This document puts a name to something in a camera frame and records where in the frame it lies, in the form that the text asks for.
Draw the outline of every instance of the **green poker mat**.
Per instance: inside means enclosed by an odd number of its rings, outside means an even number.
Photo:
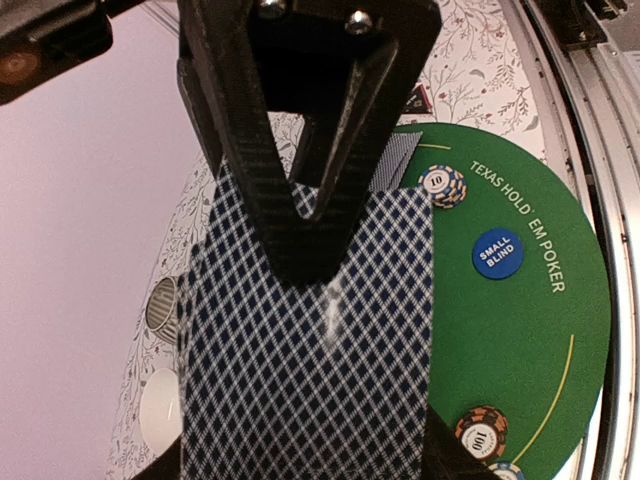
[[[509,420],[506,450],[489,464],[550,480],[584,435],[604,379],[611,311],[598,241],[556,175],[509,141],[451,124],[395,131],[423,134],[402,187],[418,186],[436,164],[468,185],[457,207],[434,207],[429,403],[452,429],[472,408],[499,408]],[[472,261],[494,228],[524,245],[521,268],[504,280],[483,277]]]

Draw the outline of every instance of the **blue disc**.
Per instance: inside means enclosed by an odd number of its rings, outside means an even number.
[[[524,261],[524,245],[510,230],[496,228],[480,237],[473,247],[473,265],[486,278],[504,280]]]

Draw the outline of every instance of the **white wall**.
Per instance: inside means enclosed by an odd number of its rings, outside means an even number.
[[[198,153],[177,39],[139,9],[106,55],[0,107],[0,479],[104,478],[148,277]]]

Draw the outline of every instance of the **white bowl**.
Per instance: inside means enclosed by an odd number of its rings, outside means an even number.
[[[180,436],[180,390],[173,370],[156,370],[147,381],[140,399],[140,431],[156,455],[162,455]]]

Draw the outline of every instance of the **green felt surface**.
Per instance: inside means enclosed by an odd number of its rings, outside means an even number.
[[[396,131],[422,131],[421,145],[450,147],[419,147],[403,187],[416,186],[429,166],[445,164],[465,176],[469,189],[461,205],[436,208],[434,213],[429,401],[452,428],[471,408],[486,404],[500,408],[509,419],[507,448],[500,460],[513,461],[551,408],[574,335],[569,373],[557,406],[517,462],[527,480],[552,479],[583,436],[604,377],[611,317],[598,242],[562,182],[516,145],[449,124],[407,125]],[[480,164],[496,176],[478,174]],[[518,192],[519,202],[512,192]],[[544,229],[538,231],[540,238],[530,225],[536,220]],[[515,232],[525,247],[521,269],[506,280],[484,278],[472,263],[476,240],[493,228]],[[549,278],[544,258],[548,250],[540,246],[545,241],[552,242],[550,250],[560,262],[564,291],[553,292],[552,284],[559,282]]]

